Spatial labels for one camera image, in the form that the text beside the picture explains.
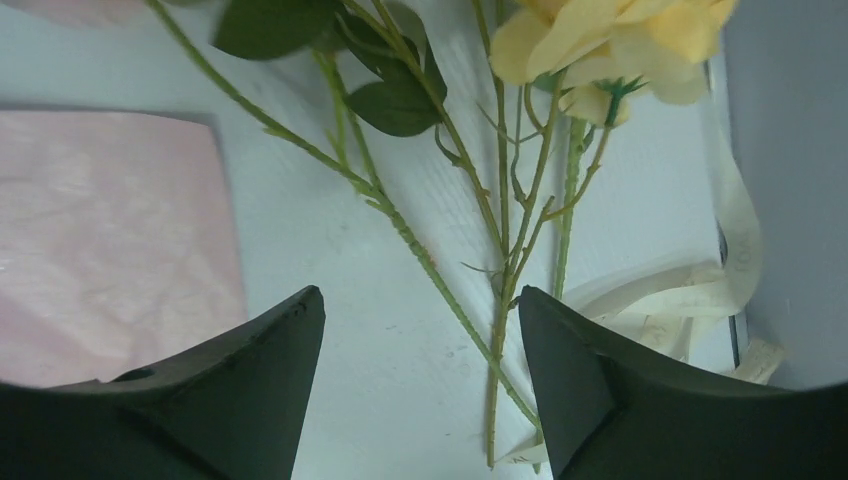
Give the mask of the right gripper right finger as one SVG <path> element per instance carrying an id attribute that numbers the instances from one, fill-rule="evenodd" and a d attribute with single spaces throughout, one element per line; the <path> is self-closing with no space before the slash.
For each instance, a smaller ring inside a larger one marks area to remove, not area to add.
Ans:
<path id="1" fill-rule="evenodd" d="M 557 479 L 843 479 L 847 388 L 705 371 L 527 286 L 518 310 Z"/>

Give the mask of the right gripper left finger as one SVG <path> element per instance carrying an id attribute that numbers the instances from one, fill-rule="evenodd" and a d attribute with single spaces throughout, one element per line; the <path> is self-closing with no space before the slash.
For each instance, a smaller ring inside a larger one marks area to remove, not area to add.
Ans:
<path id="1" fill-rule="evenodd" d="M 325 325 L 308 286 L 110 382 L 1 387 L 5 479 L 288 479 Z"/>

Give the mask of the pink purple wrapping paper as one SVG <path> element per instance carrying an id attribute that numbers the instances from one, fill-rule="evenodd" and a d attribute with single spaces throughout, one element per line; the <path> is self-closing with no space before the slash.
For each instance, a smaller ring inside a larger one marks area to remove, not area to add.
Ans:
<path id="1" fill-rule="evenodd" d="M 1 379 L 109 381 L 248 317 L 209 83 L 142 1 L 1 5 Z"/>

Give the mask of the white fake flower stem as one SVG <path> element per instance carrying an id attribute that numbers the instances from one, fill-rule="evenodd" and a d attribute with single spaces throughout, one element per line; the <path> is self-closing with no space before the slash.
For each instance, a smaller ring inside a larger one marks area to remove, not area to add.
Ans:
<path id="1" fill-rule="evenodd" d="M 412 228 L 409 226 L 394 202 L 390 199 L 388 193 L 385 191 L 384 185 L 377 171 L 376 163 L 371 155 L 359 124 L 361 116 L 354 111 L 348 101 L 349 94 L 346 90 L 341 74 L 339 73 L 334 56 L 330 53 L 322 53 L 315 48 L 311 50 L 313 58 L 317 62 L 319 69 L 328 84 L 328 88 L 333 95 L 334 111 L 341 119 L 341 123 L 337 126 L 337 132 L 342 134 L 345 132 L 347 127 L 352 129 L 357 146 L 360 150 L 362 161 L 364 162 L 364 167 L 367 173 L 366 177 L 362 177 L 355 173 L 347 163 L 346 148 L 342 145 L 342 137 L 340 135 L 336 137 L 332 135 L 327 136 L 327 141 L 331 144 L 336 154 L 335 157 L 331 157 L 314 144 L 294 133 L 292 130 L 263 111 L 259 106 L 251 102 L 247 97 L 242 95 L 229 80 L 221 75 L 204 57 L 201 51 L 192 43 L 190 38 L 171 16 L 168 8 L 162 2 L 148 1 L 146 5 L 155 13 L 158 20 L 162 23 L 171 37 L 180 45 L 192 63 L 222 93 L 239 105 L 245 113 L 259 122 L 263 126 L 263 131 L 266 134 L 282 139 L 299 148 L 331 171 L 340 175 L 351 184 L 356 192 L 363 196 L 367 205 L 379 211 L 389 220 L 397 234 L 406 243 L 410 252 L 418 260 L 425 274 L 438 290 L 451 312 L 455 315 L 461 327 L 470 337 L 478 352 L 487 362 L 489 375 L 494 378 L 497 383 L 503 386 L 505 394 L 513 401 L 522 415 L 524 415 L 536 429 L 534 439 L 537 443 L 535 445 L 523 450 L 518 450 L 514 454 L 508 454 L 497 461 L 495 461 L 491 455 L 488 455 L 487 464 L 491 468 L 500 464 L 528 464 L 533 467 L 535 473 L 540 473 L 541 465 L 547 462 L 547 453 L 544 449 L 544 441 L 541 439 L 542 428 L 538 415 L 532 411 L 528 403 L 522 398 L 518 390 L 516 390 L 512 380 L 504 372 L 500 365 L 500 360 L 492 353 L 489 346 L 484 342 L 456 296 L 450 290 L 450 287 L 439 272 L 435 261 L 431 257 L 430 252 L 424 245 L 421 244 Z M 391 14 L 389 14 L 385 9 L 384 3 L 376 1 L 374 5 L 377 7 L 378 13 L 381 16 L 379 20 L 375 19 L 370 12 L 365 10 L 364 7 L 356 1 L 336 1 L 328 8 L 328 12 L 334 15 L 336 21 L 343 28 L 347 26 L 346 19 L 348 17 L 358 18 L 365 22 L 369 29 L 373 30 L 381 38 L 383 38 L 389 49 L 388 55 L 393 56 L 397 54 L 400 61 L 403 63 L 404 68 L 407 69 L 415 78 L 416 84 L 424 88 L 427 92 L 430 102 L 437 110 L 437 116 L 439 119 L 436 123 L 438 125 L 444 124 L 450 131 L 452 131 L 454 126 L 444 110 L 442 103 L 438 99 L 438 95 L 435 91 L 435 83 L 427 78 L 427 71 L 425 67 L 413 58 L 412 50 L 409 48 L 404 36 L 400 33 L 400 30 L 398 29 Z"/>

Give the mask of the yellow fake flower stem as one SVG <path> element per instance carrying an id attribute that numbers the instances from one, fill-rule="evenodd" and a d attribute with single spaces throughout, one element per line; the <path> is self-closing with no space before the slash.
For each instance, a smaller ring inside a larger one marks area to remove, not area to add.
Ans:
<path id="1" fill-rule="evenodd" d="M 609 133 L 627 118 L 626 104 L 641 88 L 668 104 L 688 105 L 706 89 L 704 63 L 715 55 L 719 36 L 736 10 L 733 1 L 523 1 L 495 31 L 479 23 L 497 96 L 507 85 L 528 89 L 542 77 L 551 79 L 553 114 L 565 114 Z M 352 127 L 366 117 L 358 99 L 379 114 L 388 98 L 415 101 L 415 131 L 456 128 L 447 114 L 446 86 L 429 50 L 408 46 L 385 4 L 372 18 L 352 1 L 334 15 L 334 32 L 344 47 L 359 55 L 378 81 L 354 92 L 344 88 L 335 57 L 315 58 Z M 503 375 L 507 297 L 536 238 L 537 230 L 558 217 L 555 210 L 535 212 L 534 194 L 503 185 L 501 209 L 494 212 L 473 162 L 462 143 L 445 157 L 464 171 L 474 190 L 487 237 L 499 263 L 502 283 L 495 290 L 496 319 L 490 343 L 478 348 L 489 365 L 486 393 L 486 463 L 495 463 L 496 409 L 500 392 L 514 393 Z"/>

